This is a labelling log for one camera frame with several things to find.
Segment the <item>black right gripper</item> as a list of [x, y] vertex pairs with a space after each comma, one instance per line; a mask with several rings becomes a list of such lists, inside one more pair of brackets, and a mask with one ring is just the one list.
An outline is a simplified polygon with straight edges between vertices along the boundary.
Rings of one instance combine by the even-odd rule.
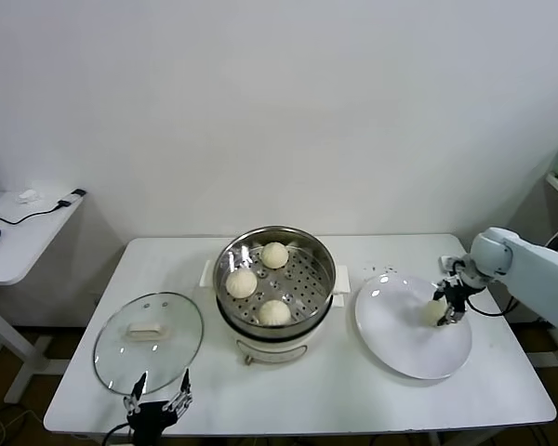
[[446, 279], [435, 284], [432, 300], [439, 301], [444, 296], [447, 303], [443, 316], [437, 321], [438, 327], [456, 324], [463, 319], [466, 313], [468, 289], [458, 274], [449, 274]]

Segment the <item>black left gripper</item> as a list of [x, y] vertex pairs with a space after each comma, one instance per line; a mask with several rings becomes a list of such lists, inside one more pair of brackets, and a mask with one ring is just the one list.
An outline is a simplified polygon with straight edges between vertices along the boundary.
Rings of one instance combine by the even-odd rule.
[[178, 392], [168, 402], [153, 401], [139, 404], [148, 373], [144, 372], [128, 396], [123, 397], [126, 421], [133, 431], [131, 442], [135, 446], [157, 446], [163, 432], [178, 422], [177, 414], [184, 414], [193, 401], [190, 370], [186, 369]]

